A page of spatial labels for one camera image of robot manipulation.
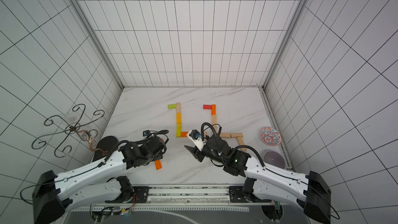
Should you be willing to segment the natural wood block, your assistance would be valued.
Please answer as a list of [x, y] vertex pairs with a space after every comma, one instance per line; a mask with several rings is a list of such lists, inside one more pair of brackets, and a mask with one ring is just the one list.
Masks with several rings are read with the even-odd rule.
[[219, 135], [221, 138], [225, 138], [225, 139], [230, 139], [232, 137], [231, 133], [226, 133], [226, 132], [221, 132]]
[[[245, 145], [242, 136], [239, 136], [239, 137], [237, 137], [236, 139], [237, 139], [237, 141], [238, 141], [239, 146], [244, 146], [244, 145]], [[246, 147], [241, 147], [240, 149], [241, 149], [242, 151], [244, 151], [244, 152], [247, 151], [247, 148], [246, 148]]]
[[211, 124], [212, 124], [212, 125], [217, 124], [217, 116], [216, 116], [216, 115], [212, 115], [212, 116], [211, 116]]
[[176, 112], [181, 113], [181, 104], [180, 103], [176, 104]]
[[243, 133], [231, 133], [231, 138], [242, 138]]

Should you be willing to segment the lime green block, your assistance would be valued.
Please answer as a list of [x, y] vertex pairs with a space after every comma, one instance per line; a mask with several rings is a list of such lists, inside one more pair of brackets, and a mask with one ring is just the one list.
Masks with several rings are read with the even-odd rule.
[[169, 110], [176, 109], [177, 108], [177, 104], [169, 104], [167, 107], [168, 107]]

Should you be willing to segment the natural wood block top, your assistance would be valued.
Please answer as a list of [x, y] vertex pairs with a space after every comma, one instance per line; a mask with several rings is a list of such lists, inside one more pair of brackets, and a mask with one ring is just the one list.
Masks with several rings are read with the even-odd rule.
[[176, 104], [176, 112], [181, 113], [181, 104], [180, 103]]

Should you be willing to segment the amber yellow block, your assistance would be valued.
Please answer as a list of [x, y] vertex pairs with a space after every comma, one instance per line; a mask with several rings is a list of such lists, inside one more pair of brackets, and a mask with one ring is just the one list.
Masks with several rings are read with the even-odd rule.
[[181, 124], [181, 113], [176, 113], [176, 123]]

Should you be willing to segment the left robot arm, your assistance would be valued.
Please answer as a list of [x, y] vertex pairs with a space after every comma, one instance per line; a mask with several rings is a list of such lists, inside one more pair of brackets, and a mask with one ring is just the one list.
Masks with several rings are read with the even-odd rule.
[[50, 224], [66, 212], [99, 202], [135, 202], [135, 189], [123, 172], [161, 160], [167, 142], [158, 136], [124, 140], [86, 166], [60, 174], [43, 173], [32, 193], [34, 223]]

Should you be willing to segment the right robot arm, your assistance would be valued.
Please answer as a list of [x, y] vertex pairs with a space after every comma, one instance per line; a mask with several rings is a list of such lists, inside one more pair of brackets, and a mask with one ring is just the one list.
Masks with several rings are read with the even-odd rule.
[[191, 130], [187, 138], [194, 146], [186, 148], [199, 162], [208, 158], [228, 174], [245, 177], [242, 188], [245, 200], [273, 200], [294, 205], [321, 224], [331, 222], [331, 189], [319, 173], [296, 173], [266, 164], [256, 150], [252, 156], [242, 151], [242, 145], [231, 148], [217, 134], [202, 136], [197, 130]]

